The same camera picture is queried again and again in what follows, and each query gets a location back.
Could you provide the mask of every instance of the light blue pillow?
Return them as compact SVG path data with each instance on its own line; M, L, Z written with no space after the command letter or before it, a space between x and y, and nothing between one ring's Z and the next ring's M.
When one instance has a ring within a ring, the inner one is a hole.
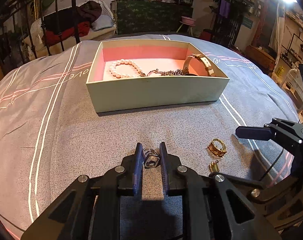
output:
M108 15L101 15L92 23L93 31L110 28L114 26L113 20Z

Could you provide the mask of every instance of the metal screw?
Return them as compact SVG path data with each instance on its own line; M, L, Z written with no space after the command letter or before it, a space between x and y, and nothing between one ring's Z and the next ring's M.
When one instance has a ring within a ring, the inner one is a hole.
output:
M178 167L177 167L177 170L178 170L179 172L186 172L186 171L187 171L187 167L186 167L186 166L178 166Z
M118 173L121 173L121 172L123 172L124 170L125 170L125 168L124 168L123 166L117 166L117 167L115 168L115 171L118 172Z
M215 180L217 180L218 182L222 182L225 180L225 177L221 174L218 174L215 176Z
M260 189L259 188L253 189L253 191L250 194L252 195L252 197L258 197L260 195Z
M87 179L88 179L88 177L86 175L80 175L78 177L79 182L85 182L85 181L87 181Z

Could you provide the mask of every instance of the gray bedspread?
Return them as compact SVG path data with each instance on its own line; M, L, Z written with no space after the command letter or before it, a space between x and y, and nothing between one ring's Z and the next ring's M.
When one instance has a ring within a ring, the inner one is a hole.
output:
M188 41L230 81L216 102L97 115L85 83L99 42L83 41L11 71L0 82L0 219L15 238L78 175L103 175L133 154L137 142L158 148L164 141L170 154L202 175L209 174L208 164L215 159L207 149L213 138L227 146L221 172L234 176L258 179L280 153L274 142L235 136L238 125L262 126L273 117L298 121L290 98L253 63L185 36L131 38ZM286 177L292 160L285 151L266 182ZM162 202L122 198L121 239L178 235L181 212L179 197ZM159 219L153 227L155 216Z

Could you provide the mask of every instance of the box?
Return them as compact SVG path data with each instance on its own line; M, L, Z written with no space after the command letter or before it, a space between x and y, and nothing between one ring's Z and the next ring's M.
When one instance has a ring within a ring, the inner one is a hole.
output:
M189 72L198 76L160 76L116 78L109 71L114 61L134 60L147 75L149 71L182 69L190 54L202 54L188 42L130 39L103 41L99 45L88 78L87 89L97 113L194 102L216 101L229 78L209 58L217 77L209 77L204 65L190 61ZM129 65L117 71L137 74Z

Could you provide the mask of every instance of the pile of clothes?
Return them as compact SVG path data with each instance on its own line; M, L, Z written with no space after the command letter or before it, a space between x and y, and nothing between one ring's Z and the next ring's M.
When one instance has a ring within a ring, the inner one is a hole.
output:
M101 5L94 1L88 1L79 7L77 6L76 21L79 37L88 34L92 23L101 16L101 12ZM44 23L46 31L42 37L43 43L48 46L59 43L60 33L62 41L74 36L74 20L72 8L66 8L45 16Z

